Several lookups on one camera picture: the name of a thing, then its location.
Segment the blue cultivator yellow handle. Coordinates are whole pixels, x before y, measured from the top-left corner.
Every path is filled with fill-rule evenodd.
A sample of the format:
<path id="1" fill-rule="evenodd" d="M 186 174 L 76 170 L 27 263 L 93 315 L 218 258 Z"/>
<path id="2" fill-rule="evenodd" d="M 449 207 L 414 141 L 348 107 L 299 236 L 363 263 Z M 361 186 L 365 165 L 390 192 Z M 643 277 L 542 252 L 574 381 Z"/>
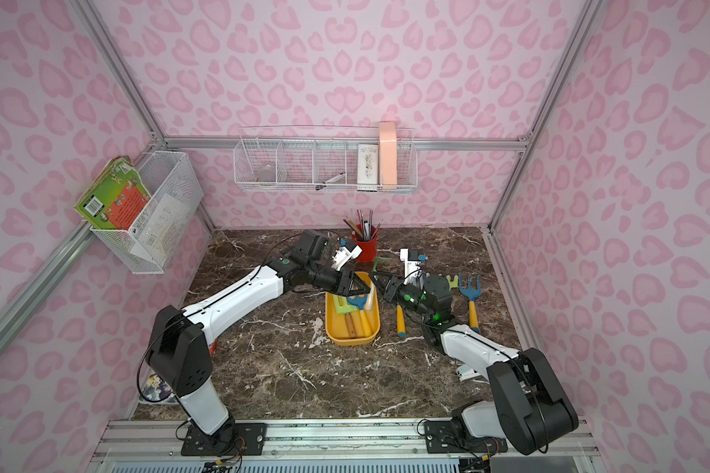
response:
<path id="1" fill-rule="evenodd" d="M 404 320 L 404 310 L 400 305 L 400 288 L 404 285 L 404 280 L 400 276 L 390 276 L 387 283 L 385 298 L 396 307 L 396 331 L 399 337 L 406 337 L 406 327 Z"/>

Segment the yellow plastic storage box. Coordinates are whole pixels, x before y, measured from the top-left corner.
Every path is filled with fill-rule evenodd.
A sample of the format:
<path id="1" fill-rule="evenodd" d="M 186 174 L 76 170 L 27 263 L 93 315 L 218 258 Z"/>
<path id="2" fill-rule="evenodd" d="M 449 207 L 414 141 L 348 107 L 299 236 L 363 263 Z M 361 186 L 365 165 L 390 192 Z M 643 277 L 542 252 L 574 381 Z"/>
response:
<path id="1" fill-rule="evenodd" d="M 325 330 L 329 338 L 339 346 L 356 346 L 364 345 L 373 342 L 381 329 L 381 319 L 379 313 L 379 306 L 376 298 L 376 287 L 371 282 L 369 275 L 366 272 L 357 273 L 365 282 L 370 284 L 371 292 L 367 296 L 368 301 L 365 305 L 365 313 L 370 321 L 372 327 L 372 335 L 369 337 L 363 336 L 363 331 L 358 315 L 358 309 L 355 307 L 355 311 L 351 313 L 354 320 L 355 328 L 357 331 L 357 337 L 351 339 L 348 335 L 348 330 L 345 321 L 341 315 L 335 312 L 333 306 L 333 295 L 325 295 Z"/>

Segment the light green hand rake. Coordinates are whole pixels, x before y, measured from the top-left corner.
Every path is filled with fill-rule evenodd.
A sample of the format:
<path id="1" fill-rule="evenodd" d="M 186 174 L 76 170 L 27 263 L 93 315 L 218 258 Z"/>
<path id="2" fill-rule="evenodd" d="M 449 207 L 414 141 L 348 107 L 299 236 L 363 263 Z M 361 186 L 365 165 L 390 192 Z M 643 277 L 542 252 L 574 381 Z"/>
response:
<path id="1" fill-rule="evenodd" d="M 460 287 L 460 276 L 459 275 L 447 275 L 447 282 L 451 289 L 459 289 Z"/>

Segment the teal cultivator yellow handle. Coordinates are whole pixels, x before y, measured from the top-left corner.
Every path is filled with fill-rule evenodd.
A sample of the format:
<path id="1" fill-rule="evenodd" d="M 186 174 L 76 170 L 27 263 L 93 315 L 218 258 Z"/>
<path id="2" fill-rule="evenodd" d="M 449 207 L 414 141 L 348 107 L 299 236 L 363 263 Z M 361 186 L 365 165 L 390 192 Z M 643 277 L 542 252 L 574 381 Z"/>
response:
<path id="1" fill-rule="evenodd" d="M 469 275 L 467 278 L 459 275 L 460 293 L 469 300 L 469 326 L 474 332 L 479 332 L 479 320 L 475 300 L 481 296 L 481 279 L 479 276 Z"/>

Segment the dark green hand rake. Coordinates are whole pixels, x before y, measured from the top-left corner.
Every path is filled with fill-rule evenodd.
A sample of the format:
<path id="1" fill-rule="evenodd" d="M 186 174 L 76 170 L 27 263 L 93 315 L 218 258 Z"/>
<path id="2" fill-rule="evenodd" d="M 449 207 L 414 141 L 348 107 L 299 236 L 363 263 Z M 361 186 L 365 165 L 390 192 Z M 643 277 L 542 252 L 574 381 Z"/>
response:
<path id="1" fill-rule="evenodd" d="M 392 266 L 394 265 L 394 260 L 391 257 L 388 256 L 377 256 L 373 266 L 372 266 L 372 271 L 373 272 L 388 272 Z"/>

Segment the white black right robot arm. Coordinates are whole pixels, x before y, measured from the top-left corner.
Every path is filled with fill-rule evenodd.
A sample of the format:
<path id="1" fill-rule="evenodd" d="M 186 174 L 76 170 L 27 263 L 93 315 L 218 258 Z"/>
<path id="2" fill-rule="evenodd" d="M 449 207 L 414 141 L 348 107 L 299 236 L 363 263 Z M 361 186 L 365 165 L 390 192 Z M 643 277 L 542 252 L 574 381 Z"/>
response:
<path id="1" fill-rule="evenodd" d="M 372 277 L 386 302 L 420 317 L 427 343 L 488 381 L 494 405 L 469 404 L 453 417 L 453 436 L 462 449 L 504 438 L 523 455 L 545 453 L 550 443 L 578 429 L 576 410 L 542 351 L 517 351 L 481 336 L 458 323 L 437 296 L 402 276 Z"/>

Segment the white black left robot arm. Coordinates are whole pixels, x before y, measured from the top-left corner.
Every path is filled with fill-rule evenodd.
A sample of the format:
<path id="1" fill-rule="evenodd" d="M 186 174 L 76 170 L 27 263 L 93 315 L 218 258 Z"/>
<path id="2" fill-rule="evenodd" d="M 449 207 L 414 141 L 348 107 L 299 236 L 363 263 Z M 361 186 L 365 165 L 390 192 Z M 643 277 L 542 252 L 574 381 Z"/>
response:
<path id="1" fill-rule="evenodd" d="M 294 244 L 274 246 L 250 274 L 216 295 L 177 309 L 167 305 L 157 313 L 142 362 L 169 386 L 199 433 L 210 441 L 230 443 L 235 421 L 211 380 L 209 346 L 243 317 L 293 289 L 310 285 L 335 296 L 367 296 L 370 286 L 345 265 L 362 248 L 342 240 L 326 261 L 327 235 L 305 231 Z"/>

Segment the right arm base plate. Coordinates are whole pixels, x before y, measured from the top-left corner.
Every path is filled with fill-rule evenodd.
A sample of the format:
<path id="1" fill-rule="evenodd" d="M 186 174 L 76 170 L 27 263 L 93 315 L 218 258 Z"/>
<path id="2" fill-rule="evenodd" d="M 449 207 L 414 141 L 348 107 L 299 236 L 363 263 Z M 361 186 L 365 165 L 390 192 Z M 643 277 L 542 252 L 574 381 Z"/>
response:
<path id="1" fill-rule="evenodd" d="M 509 450 L 507 440 L 474 437 L 459 420 L 421 420 L 416 433 L 423 437 L 428 453 L 474 453 L 497 455 Z"/>

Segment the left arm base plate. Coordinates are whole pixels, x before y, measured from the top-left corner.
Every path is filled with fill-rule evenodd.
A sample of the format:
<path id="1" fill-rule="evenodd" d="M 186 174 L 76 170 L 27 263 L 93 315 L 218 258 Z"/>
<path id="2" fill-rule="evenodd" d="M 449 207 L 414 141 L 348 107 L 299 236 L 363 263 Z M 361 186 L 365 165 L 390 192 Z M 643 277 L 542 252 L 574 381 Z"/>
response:
<path id="1" fill-rule="evenodd" d="M 233 457 L 237 454 L 262 455 L 268 425 L 234 421 L 221 427 L 215 434 L 207 435 L 194 422 L 181 446 L 181 456 Z"/>

